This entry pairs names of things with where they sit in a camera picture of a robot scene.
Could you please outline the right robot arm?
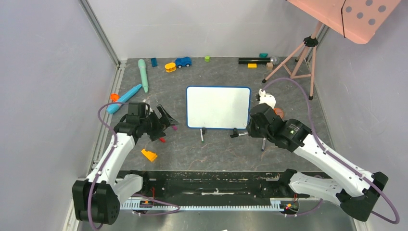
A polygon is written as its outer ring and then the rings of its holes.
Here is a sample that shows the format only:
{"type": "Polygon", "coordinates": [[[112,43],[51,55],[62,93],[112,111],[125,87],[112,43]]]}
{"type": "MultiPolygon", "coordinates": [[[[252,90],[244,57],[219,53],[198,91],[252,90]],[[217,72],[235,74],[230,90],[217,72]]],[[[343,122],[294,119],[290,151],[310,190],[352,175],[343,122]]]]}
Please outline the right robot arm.
{"type": "Polygon", "coordinates": [[[311,128],[296,119],[282,120],[266,103],[253,107],[249,115],[249,136],[265,138],[277,147],[308,160],[330,176],[329,179],[320,179],[287,169],[278,183],[281,195],[297,193],[319,197],[363,222],[374,213],[373,208],[389,180],[384,173],[371,173],[354,165],[315,138],[311,128]]]}

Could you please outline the blue framed whiteboard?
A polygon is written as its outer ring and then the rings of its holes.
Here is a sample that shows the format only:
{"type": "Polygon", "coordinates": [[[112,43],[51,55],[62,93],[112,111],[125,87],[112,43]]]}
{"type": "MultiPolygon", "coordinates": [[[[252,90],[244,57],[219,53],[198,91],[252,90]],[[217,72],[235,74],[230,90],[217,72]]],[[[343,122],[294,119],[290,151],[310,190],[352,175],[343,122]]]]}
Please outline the blue framed whiteboard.
{"type": "Polygon", "coordinates": [[[188,86],[186,124],[189,128],[245,129],[251,89],[232,86],[188,86]]]}

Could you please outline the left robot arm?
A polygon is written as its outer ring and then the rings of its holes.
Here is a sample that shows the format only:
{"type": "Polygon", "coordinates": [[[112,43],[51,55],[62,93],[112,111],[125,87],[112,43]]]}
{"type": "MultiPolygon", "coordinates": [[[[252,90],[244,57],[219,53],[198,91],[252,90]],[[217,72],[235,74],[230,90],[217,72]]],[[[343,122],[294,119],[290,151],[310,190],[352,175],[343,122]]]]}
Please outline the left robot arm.
{"type": "Polygon", "coordinates": [[[146,134],[151,141],[164,137],[168,127],[178,125],[162,105],[152,109],[148,103],[128,103],[127,113],[112,128],[112,137],[96,167],[83,180],[72,186],[74,212],[77,220],[87,221],[95,231],[112,225],[119,207],[133,194],[146,196],[151,183],[141,175],[129,174],[122,180],[116,177],[139,138],[146,134]]]}

